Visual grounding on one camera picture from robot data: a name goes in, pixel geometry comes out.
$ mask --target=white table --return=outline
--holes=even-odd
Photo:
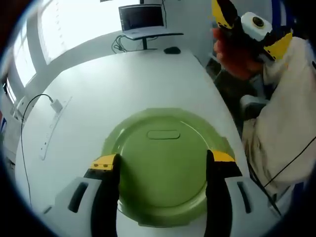
[[[212,79],[188,51],[166,55],[163,51],[116,54],[63,71],[45,91],[67,101],[47,148],[40,148],[54,111],[41,97],[23,131],[26,169],[35,212],[42,212],[75,177],[83,176],[100,154],[105,138],[116,125],[146,108],[182,108],[213,125],[228,139],[242,173],[249,176],[237,129]],[[16,156],[18,188],[28,201],[28,187],[21,145]],[[185,227],[155,229],[139,227],[118,213],[118,236],[203,236],[206,216]]]

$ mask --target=person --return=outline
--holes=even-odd
[[[262,74],[264,84],[275,84],[269,103],[259,116],[244,122],[242,142],[249,163],[265,186],[316,136],[316,69],[308,60],[309,44],[293,37],[286,54],[267,65],[255,61],[245,48],[233,46],[223,32],[213,29],[217,59],[233,76],[248,80]],[[270,194],[305,181],[316,159],[316,142],[268,186]]]

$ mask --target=sleeve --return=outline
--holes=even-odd
[[[287,52],[283,58],[274,62],[272,65],[265,64],[263,67],[263,81],[264,84],[277,85],[282,77],[282,74],[287,70],[289,62],[295,56],[296,50],[304,50],[305,40],[294,37],[290,43]]]

